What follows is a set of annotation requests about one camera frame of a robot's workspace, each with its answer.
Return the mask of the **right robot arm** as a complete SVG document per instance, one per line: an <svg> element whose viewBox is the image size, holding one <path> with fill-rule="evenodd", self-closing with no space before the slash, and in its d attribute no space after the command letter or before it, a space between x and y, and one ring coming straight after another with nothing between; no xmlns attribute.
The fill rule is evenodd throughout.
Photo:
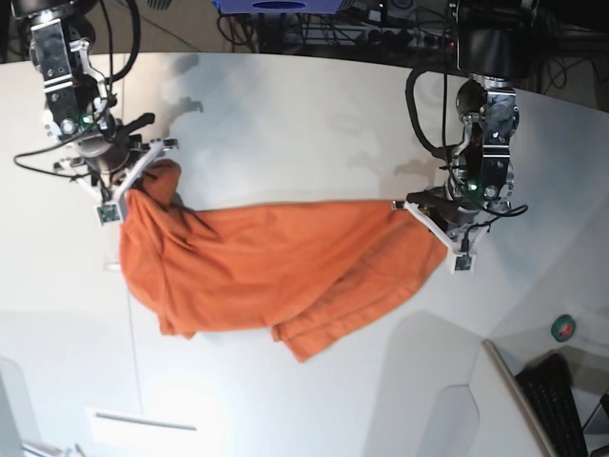
<svg viewBox="0 0 609 457"><path fill-rule="evenodd" d="M93 176L120 178L137 174L152 151L139 130L155 121L147 112L124 124L111 110L117 103L115 83L133 69L142 39L141 14L134 1L127 3L132 39L128 59L120 70L102 73L90 61L95 30L87 19L92 1L13 1L16 21L29 28L29 58L44 80L46 127L54 145L39 149L46 154L74 146L74 170L56 165L49 175L64 179Z"/></svg>

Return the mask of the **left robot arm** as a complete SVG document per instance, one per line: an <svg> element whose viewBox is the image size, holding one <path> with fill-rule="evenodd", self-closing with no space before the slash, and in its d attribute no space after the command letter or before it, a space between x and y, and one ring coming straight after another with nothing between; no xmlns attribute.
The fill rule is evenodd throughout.
<svg viewBox="0 0 609 457"><path fill-rule="evenodd" d="M481 228L480 214L492 221L526 212L514 208L510 143L520 122L514 83L528 76L535 53L534 13L520 1L449 1L442 24L441 61L411 70L405 101L415 136L448 176L440 187L412 192L406 201L455 239ZM423 133L415 101L420 76L451 70L466 80L456 95L462 139L433 145Z"/></svg>

